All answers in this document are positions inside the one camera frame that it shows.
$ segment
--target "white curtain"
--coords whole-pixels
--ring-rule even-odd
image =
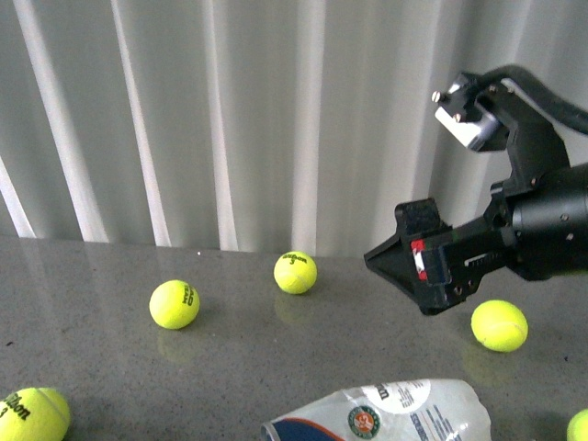
[[[359,256],[428,196],[458,225],[510,167],[431,93],[515,62],[588,107],[586,23],[585,0],[0,0],[0,233]]]

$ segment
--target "screw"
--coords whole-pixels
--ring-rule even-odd
[[[444,94],[443,92],[439,92],[438,90],[435,90],[433,92],[433,96],[431,96],[431,100],[434,103],[439,103],[441,101],[445,101],[447,99],[447,94]]]

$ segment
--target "yellow tennis ball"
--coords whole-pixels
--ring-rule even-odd
[[[169,280],[155,289],[149,311],[155,322],[165,329],[180,329],[194,321],[200,298],[194,287],[182,280]]]
[[[488,349],[512,352],[525,342],[528,324],[525,315],[512,303],[489,300],[471,315],[471,330]]]
[[[588,440],[588,409],[578,412],[568,424],[568,441]]]
[[[54,389],[23,389],[0,402],[2,441],[62,441],[70,422],[67,401]]]
[[[288,294],[302,294],[316,282],[316,264],[302,251],[290,251],[279,257],[274,266],[277,285]]]

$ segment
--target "tennis ball package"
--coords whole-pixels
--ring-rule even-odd
[[[338,392],[262,426],[261,441],[492,441],[490,417],[458,379],[418,379]]]

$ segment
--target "gray table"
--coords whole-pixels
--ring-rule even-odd
[[[260,424],[331,392],[382,381],[466,380],[494,440],[563,440],[588,407],[588,278],[526,283],[508,270],[427,318],[361,259],[318,258],[311,293],[277,288],[276,254],[0,237],[0,395],[60,389],[74,440],[256,440]],[[196,321],[159,328],[153,289],[193,284]],[[511,300],[526,344],[495,354],[474,308]]]

